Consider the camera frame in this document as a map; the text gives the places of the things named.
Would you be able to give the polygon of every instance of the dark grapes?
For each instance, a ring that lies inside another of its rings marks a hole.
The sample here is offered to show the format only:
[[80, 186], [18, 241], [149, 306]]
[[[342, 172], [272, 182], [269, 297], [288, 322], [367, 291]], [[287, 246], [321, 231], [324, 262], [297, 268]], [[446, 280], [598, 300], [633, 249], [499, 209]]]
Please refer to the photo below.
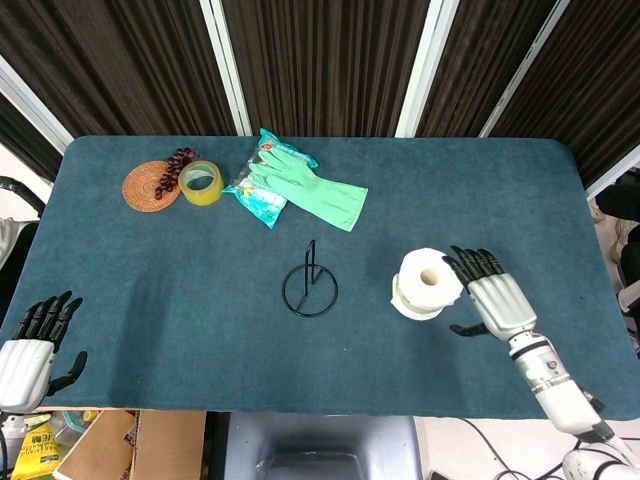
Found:
[[198, 158], [198, 151], [189, 147], [179, 148], [167, 159], [167, 168], [160, 178], [160, 186], [155, 189], [155, 199], [162, 199], [162, 192], [172, 192], [178, 186], [178, 176], [184, 167]]

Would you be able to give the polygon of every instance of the teal tablecloth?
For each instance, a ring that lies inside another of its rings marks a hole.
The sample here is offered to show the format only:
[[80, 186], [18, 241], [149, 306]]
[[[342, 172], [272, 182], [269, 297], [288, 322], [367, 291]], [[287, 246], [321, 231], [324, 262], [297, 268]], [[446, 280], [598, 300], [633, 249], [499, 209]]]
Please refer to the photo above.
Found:
[[[255, 138], [85, 137], [67, 150], [2, 338], [35, 301], [72, 289], [76, 313], [55, 373], [86, 370], [50, 404], [523, 418], [542, 412], [507, 355], [451, 323], [468, 298], [415, 322], [389, 303], [410, 250], [484, 247], [520, 282], [579, 384], [605, 416], [640, 416], [640, 369], [571, 153], [530, 139], [288, 139], [325, 178], [369, 187], [352, 233], [288, 205], [273, 231], [231, 195], [200, 208], [130, 209], [122, 181], [176, 148], [225, 179]], [[340, 296], [315, 319], [288, 312], [284, 275], [316, 239]]]

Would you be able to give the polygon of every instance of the glove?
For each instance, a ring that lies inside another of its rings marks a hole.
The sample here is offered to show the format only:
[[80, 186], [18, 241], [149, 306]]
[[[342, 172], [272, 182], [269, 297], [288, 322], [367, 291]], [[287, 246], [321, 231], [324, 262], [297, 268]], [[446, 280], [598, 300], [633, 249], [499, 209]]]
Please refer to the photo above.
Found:
[[300, 159], [273, 148], [260, 152], [267, 165], [249, 164], [249, 180], [282, 195], [334, 227], [350, 232], [358, 221], [367, 189], [317, 177]]

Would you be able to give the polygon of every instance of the brown curtain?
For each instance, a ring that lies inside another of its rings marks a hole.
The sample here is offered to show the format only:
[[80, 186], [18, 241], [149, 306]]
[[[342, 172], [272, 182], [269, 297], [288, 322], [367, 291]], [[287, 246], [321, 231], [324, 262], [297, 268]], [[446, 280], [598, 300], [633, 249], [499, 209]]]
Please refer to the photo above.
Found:
[[555, 0], [461, 0], [417, 136], [477, 136]]
[[393, 135], [428, 0], [224, 0], [254, 132]]
[[1, 2], [0, 53], [76, 137], [236, 133], [197, 1]]
[[62, 155], [0, 95], [0, 143], [41, 177], [53, 180]]
[[640, 143], [640, 2], [571, 2], [492, 136], [551, 137], [585, 186]]

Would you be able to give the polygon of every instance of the woven coaster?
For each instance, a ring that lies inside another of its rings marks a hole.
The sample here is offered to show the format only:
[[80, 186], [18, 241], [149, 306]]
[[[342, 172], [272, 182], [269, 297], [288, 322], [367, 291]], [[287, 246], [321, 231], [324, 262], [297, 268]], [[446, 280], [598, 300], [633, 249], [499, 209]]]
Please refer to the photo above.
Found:
[[122, 196], [131, 208], [139, 212], [157, 212], [171, 205], [180, 189], [176, 185], [172, 192], [162, 192], [162, 199], [156, 200], [155, 191], [160, 186], [160, 178], [167, 173], [165, 160], [143, 163], [129, 172], [122, 183]]

